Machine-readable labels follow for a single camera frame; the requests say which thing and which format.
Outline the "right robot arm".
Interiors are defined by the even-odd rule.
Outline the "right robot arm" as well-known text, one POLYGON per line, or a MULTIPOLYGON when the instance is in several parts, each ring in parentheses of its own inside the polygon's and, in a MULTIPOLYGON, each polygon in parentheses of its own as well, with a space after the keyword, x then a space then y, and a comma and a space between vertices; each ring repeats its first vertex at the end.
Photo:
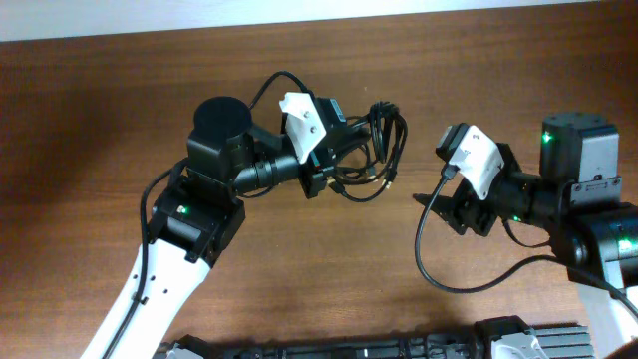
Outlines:
POLYGON ((621 198, 619 133, 597 114, 547 117, 537 174, 526 173, 511 147, 475 126, 449 126, 437 156, 450 195, 418 196, 454 232, 487 236, 496 223, 546 231, 547 260, 561 265, 579 291, 591 331, 535 330, 517 317, 478 322, 462 342, 470 358, 551 358, 637 354, 637 207, 621 198))

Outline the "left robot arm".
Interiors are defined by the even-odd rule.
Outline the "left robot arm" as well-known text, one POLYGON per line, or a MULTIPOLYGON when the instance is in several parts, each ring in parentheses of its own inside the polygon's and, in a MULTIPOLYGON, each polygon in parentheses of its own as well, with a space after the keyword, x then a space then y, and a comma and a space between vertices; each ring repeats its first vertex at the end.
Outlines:
POLYGON ((166 187, 155 203, 141 200, 136 261, 84 357, 152 357, 242 226, 242 197, 299 180, 312 198, 340 155, 372 137, 334 99, 287 93, 279 106, 285 120, 278 135, 258 127, 250 107, 233 97, 196 108, 186 158, 159 175, 166 187))

